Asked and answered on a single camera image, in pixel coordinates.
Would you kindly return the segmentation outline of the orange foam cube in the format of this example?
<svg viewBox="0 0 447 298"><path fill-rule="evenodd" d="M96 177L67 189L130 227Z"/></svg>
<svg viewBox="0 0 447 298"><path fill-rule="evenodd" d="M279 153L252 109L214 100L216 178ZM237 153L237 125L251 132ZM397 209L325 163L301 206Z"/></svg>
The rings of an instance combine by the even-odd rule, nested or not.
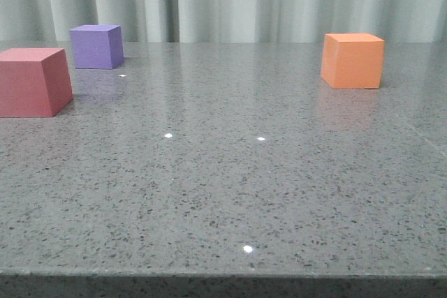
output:
<svg viewBox="0 0 447 298"><path fill-rule="evenodd" d="M333 89L377 89L385 41L370 33L327 33L321 77Z"/></svg>

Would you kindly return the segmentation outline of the pale green curtain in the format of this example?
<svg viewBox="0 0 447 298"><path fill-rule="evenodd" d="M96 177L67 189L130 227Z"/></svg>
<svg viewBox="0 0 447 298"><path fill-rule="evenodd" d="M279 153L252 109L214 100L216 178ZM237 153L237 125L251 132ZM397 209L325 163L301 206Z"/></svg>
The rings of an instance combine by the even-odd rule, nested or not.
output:
<svg viewBox="0 0 447 298"><path fill-rule="evenodd" d="M446 39L446 0L1 0L2 40L68 40L119 24L127 41L308 43L367 32L393 42Z"/></svg>

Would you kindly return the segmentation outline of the purple foam cube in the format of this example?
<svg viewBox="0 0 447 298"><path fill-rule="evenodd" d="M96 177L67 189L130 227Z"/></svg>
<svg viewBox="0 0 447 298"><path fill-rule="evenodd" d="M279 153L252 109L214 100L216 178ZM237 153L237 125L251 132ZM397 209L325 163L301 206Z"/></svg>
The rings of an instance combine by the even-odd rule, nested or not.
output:
<svg viewBox="0 0 447 298"><path fill-rule="evenodd" d="M120 25L86 24L69 34L76 68L114 69L124 62Z"/></svg>

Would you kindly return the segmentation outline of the red foam cube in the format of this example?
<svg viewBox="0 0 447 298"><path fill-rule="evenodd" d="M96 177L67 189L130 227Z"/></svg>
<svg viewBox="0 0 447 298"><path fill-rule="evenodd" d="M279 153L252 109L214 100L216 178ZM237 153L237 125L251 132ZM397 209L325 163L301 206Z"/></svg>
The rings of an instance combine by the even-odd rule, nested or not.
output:
<svg viewBox="0 0 447 298"><path fill-rule="evenodd" d="M53 117L72 100L65 49L1 52L2 117Z"/></svg>

